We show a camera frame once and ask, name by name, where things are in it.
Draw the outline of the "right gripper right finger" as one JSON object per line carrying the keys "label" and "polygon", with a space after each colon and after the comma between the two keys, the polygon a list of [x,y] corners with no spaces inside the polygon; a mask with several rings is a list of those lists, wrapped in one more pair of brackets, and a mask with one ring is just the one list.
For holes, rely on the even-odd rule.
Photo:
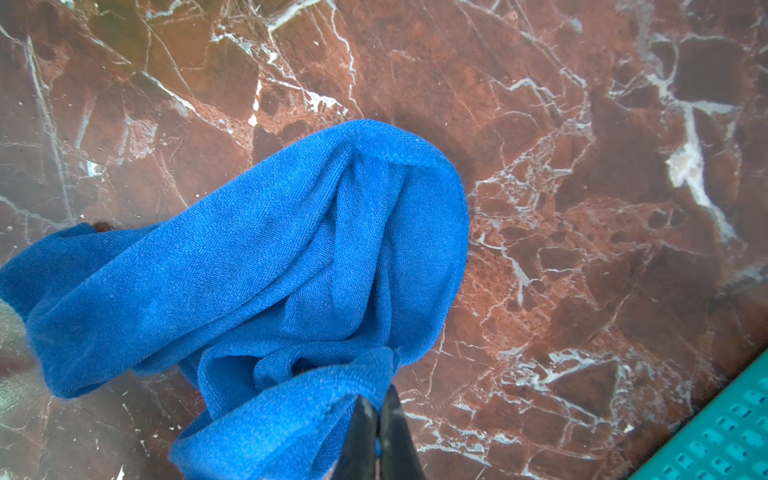
{"label": "right gripper right finger", "polygon": [[407,417],[394,385],[390,386],[380,412],[379,440],[381,479],[426,479],[408,428]]}

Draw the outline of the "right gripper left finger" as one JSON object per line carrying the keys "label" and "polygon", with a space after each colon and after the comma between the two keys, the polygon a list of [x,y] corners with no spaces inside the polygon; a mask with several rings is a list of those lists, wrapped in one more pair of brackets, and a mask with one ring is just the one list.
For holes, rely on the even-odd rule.
{"label": "right gripper left finger", "polygon": [[356,400],[352,418],[332,480],[374,480],[378,413],[363,396]]}

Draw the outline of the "blue towel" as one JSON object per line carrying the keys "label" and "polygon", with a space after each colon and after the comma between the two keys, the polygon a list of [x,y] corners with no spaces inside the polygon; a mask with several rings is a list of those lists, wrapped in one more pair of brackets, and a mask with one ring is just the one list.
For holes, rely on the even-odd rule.
{"label": "blue towel", "polygon": [[1,270],[48,388],[85,395],[177,366],[205,411],[172,444],[188,479],[320,479],[358,398],[380,407],[462,282],[464,189],[422,138],[316,132],[176,217],[81,223]]}

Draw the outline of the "teal plastic basket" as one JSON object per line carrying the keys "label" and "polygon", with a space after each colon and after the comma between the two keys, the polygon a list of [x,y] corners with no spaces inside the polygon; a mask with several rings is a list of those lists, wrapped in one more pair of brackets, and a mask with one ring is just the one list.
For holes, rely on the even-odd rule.
{"label": "teal plastic basket", "polygon": [[767,355],[692,418],[634,479],[767,478]]}

